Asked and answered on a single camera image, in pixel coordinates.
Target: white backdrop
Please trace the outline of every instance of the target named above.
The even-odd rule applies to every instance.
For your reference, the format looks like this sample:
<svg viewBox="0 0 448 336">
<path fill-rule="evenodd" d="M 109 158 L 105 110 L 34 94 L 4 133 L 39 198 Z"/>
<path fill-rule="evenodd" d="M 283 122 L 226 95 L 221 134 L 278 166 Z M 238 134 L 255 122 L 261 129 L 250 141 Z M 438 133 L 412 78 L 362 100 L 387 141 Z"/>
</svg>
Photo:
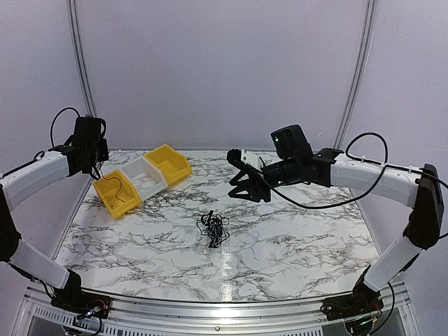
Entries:
<svg viewBox="0 0 448 336">
<path fill-rule="evenodd" d="M 112 148 L 273 148 L 298 123 L 330 146 L 366 1 L 79 1 Z"/>
<path fill-rule="evenodd" d="M 347 142 L 366 131 L 389 144 L 390 161 L 434 164 L 448 181 L 448 4 L 380 1 L 372 47 Z M 353 154 L 383 160 L 382 143 L 363 140 Z M 445 203 L 448 193 L 444 190 Z M 369 196 L 360 201 L 380 249 L 403 233 L 410 209 Z M 446 221 L 442 232 L 448 232 Z M 448 238 L 424 251 L 405 275 L 423 336 L 448 331 Z"/>
<path fill-rule="evenodd" d="M 3 1 L 0 6 L 0 172 L 50 147 L 50 125 L 65 106 L 85 114 L 64 1 Z M 76 115 L 61 115 L 55 142 L 73 133 Z M 55 183 L 13 212 L 22 238 L 50 254 L 85 176 Z M 9 335 L 27 280 L 0 263 L 0 334 Z"/>
</svg>

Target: cable bundle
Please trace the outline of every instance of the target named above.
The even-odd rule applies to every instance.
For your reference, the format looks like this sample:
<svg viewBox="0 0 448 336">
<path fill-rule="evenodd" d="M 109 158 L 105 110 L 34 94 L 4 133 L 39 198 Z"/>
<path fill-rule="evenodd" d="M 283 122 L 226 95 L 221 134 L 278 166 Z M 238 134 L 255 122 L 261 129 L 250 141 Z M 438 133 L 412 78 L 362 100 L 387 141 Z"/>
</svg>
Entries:
<svg viewBox="0 0 448 336">
<path fill-rule="evenodd" d="M 229 218 L 213 215 L 213 210 L 210 210 L 208 214 L 202 215 L 201 219 L 197 220 L 196 226 L 202 236 L 210 238 L 209 247 L 215 249 L 230 237 L 228 223 L 230 223 Z M 200 224 L 203 224 L 205 228 L 201 229 Z"/>
</svg>

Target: yellow bin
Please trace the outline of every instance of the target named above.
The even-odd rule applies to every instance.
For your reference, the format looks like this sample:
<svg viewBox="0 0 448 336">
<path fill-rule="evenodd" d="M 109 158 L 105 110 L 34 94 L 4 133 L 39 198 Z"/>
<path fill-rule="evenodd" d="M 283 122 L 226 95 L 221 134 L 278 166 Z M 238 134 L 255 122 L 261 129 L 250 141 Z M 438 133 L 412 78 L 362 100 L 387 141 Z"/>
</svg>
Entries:
<svg viewBox="0 0 448 336">
<path fill-rule="evenodd" d="M 119 170 L 114 170 L 98 181 L 94 181 L 93 186 L 114 218 L 120 217 L 141 204 L 134 185 Z"/>
<path fill-rule="evenodd" d="M 144 156 L 160 169 L 168 186 L 173 186 L 193 172 L 187 158 L 168 145 L 156 148 Z"/>
</svg>

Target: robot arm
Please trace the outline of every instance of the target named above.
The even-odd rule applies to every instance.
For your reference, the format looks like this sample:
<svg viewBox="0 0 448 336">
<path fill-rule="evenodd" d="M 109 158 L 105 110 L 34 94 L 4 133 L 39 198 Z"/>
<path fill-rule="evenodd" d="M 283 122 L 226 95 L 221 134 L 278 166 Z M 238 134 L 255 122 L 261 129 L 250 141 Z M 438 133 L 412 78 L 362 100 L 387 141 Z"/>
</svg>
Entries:
<svg viewBox="0 0 448 336">
<path fill-rule="evenodd" d="M 78 117 L 75 131 L 64 145 L 51 148 L 19 169 L 0 175 L 0 261 L 9 263 L 25 277 L 51 285 L 57 296 L 52 304 L 68 310 L 86 307 L 86 302 L 91 301 L 81 290 L 81 278 L 22 240 L 11 211 L 56 181 L 81 171 L 93 176 L 92 169 L 98 174 L 96 164 L 109 159 L 105 131 L 104 120 Z"/>
<path fill-rule="evenodd" d="M 436 168 L 430 164 L 423 169 L 384 167 L 371 160 L 355 160 L 332 148 L 324 148 L 314 154 L 298 125 L 275 131 L 271 136 L 277 155 L 282 159 L 279 162 L 264 165 L 261 159 L 246 150 L 228 152 L 229 163 L 240 169 L 230 182 L 235 188 L 229 196 L 269 202 L 271 190 L 296 183 L 315 183 L 366 192 L 382 173 L 370 192 L 413 208 L 402 235 L 364 271 L 353 287 L 353 293 L 325 299 L 321 311 L 331 321 L 382 308 L 384 304 L 379 296 L 380 290 L 395 275 L 411 266 L 420 252 L 438 242 L 444 204 L 440 185 L 431 178 L 438 177 Z M 248 178 L 240 181 L 245 175 Z M 302 206 L 307 209 L 325 208 Z"/>
</svg>

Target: table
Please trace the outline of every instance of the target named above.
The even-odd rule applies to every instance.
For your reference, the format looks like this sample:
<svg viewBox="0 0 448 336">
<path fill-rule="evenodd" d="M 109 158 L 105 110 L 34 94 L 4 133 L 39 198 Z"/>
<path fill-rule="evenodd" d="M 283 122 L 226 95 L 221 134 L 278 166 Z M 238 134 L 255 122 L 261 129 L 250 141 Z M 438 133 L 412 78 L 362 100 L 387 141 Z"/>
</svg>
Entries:
<svg viewBox="0 0 448 336">
<path fill-rule="evenodd" d="M 145 152 L 111 152 L 103 172 Z M 228 181 L 238 171 L 227 163 L 225 151 L 181 153 L 193 174 L 119 219 L 90 187 L 57 256 L 57 262 L 81 275 L 84 287 L 201 302 L 306 298 L 351 290 L 377 258 L 355 203 L 315 211 L 274 194 L 270 203 L 232 199 Z M 277 157 L 257 154 L 266 162 Z M 310 205 L 351 197 L 347 189 L 318 185 L 281 191 Z M 208 248 L 209 238 L 196 227 L 209 210 L 230 219 L 230 238 L 219 248 Z"/>
</svg>

